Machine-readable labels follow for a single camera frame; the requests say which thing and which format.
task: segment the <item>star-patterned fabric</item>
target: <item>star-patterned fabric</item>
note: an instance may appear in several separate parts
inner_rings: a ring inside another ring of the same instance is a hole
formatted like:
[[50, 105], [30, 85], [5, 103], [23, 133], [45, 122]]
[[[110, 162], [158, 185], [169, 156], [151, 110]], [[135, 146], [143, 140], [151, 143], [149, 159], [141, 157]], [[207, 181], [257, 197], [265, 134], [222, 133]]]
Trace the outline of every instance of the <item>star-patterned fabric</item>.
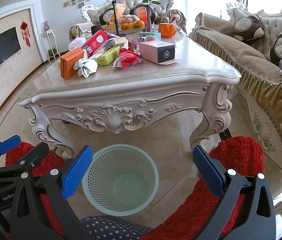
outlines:
[[81, 222], [95, 240], [135, 240], [152, 229], [113, 216], [90, 216]]

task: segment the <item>pink vase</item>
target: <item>pink vase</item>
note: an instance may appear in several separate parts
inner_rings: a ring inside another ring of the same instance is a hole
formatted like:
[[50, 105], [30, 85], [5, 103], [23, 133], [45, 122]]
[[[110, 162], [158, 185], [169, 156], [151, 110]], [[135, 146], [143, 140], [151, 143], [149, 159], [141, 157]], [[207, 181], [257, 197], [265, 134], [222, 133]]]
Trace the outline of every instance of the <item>pink vase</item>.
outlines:
[[43, 30], [46, 32], [48, 29], [50, 29], [50, 26], [48, 25], [48, 21], [45, 21], [43, 23]]
[[153, 32], [152, 29], [152, 24], [151, 24], [151, 7], [150, 5], [148, 7], [146, 7], [146, 28], [145, 28], [145, 32]]

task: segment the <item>plastic mesh basket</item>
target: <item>plastic mesh basket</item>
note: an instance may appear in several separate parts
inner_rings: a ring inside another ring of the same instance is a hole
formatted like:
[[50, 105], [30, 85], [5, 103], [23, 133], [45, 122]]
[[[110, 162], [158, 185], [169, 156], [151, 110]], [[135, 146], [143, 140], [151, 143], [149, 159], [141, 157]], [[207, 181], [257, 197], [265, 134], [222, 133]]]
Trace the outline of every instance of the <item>plastic mesh basket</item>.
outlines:
[[82, 179], [84, 194], [101, 212], [128, 216], [153, 200], [159, 185], [157, 167], [143, 150], [116, 144], [94, 154]]

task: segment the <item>coffee table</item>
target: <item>coffee table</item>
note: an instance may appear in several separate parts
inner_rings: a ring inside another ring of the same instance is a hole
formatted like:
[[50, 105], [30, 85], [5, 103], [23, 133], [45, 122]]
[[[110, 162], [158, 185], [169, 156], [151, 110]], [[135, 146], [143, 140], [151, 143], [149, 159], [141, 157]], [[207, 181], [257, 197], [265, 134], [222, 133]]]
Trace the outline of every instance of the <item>coffee table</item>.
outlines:
[[229, 127], [232, 107], [227, 90], [241, 74], [230, 64], [181, 34], [174, 43], [179, 62], [158, 65], [143, 59], [129, 69], [99, 66], [88, 78], [60, 76], [60, 61], [50, 65], [18, 99], [30, 110], [36, 137], [73, 155], [71, 140], [52, 123], [62, 120], [95, 132], [137, 130], [185, 110], [203, 113], [190, 136], [191, 148]]

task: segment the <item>orange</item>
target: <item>orange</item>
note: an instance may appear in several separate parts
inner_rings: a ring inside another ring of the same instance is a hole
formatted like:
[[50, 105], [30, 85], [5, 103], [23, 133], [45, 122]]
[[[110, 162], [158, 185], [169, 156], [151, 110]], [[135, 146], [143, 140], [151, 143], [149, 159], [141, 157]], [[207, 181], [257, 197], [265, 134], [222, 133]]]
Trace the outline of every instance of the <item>orange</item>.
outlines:
[[144, 26], [145, 26], [144, 21], [139, 20], [139, 21], [136, 22], [136, 27], [144, 27]]
[[121, 25], [121, 29], [122, 30], [126, 30], [128, 28], [128, 24], [127, 23], [124, 23]]
[[134, 29], [135, 24], [134, 23], [128, 23], [128, 30]]

